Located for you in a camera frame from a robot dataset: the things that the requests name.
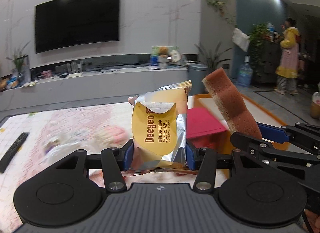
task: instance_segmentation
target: patterned tablecloth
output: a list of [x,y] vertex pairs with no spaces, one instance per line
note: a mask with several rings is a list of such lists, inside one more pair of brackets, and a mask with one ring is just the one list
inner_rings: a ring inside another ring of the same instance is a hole
[[[131,119],[133,107],[129,103],[79,107],[45,111],[10,117],[0,128],[0,158],[22,132],[29,136],[15,155],[4,174],[0,174],[0,230],[10,233],[21,225],[13,206],[15,189],[24,181],[45,169],[44,145],[48,139],[60,132],[80,137],[83,144],[90,143],[101,127],[112,127],[121,131],[124,143],[132,138]],[[103,186],[102,174],[91,177]],[[129,187],[132,182],[178,183],[193,185],[195,175],[179,176],[174,173],[149,173],[126,177]]]

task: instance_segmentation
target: plush toy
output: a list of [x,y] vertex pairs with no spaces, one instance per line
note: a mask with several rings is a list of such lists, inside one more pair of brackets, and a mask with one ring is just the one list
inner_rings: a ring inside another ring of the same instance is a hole
[[159,48],[159,56],[167,56],[168,55],[168,48],[167,47],[160,47]]
[[7,81],[8,80],[9,80],[8,78],[5,78],[5,79],[1,80],[1,82],[0,82],[0,91],[5,89],[5,87],[7,86]]

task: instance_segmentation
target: brown sponge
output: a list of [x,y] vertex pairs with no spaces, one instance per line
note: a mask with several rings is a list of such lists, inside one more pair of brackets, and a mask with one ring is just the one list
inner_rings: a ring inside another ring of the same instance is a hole
[[226,120],[230,132],[240,132],[262,139],[259,127],[249,112],[241,94],[222,68],[207,75],[202,82]]

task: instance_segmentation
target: wet wipes package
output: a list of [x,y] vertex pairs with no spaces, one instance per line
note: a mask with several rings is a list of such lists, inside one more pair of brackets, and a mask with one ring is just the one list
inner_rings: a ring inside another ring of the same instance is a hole
[[133,169],[185,166],[187,102],[191,86],[191,81],[186,81],[129,98],[134,105]]

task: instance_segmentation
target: bottle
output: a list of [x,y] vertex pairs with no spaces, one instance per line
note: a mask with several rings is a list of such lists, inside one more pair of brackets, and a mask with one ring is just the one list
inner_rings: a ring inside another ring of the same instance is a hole
[[151,57],[150,57],[150,64],[151,64],[152,66],[158,65],[158,56],[151,56]]
[[273,41],[273,39],[274,39],[275,27],[274,27],[270,22],[268,22],[267,28],[268,28],[268,30],[269,30],[270,40]]
[[253,70],[249,65],[250,57],[246,56],[244,59],[244,64],[241,65],[237,80],[238,86],[249,87],[251,84],[251,78]]

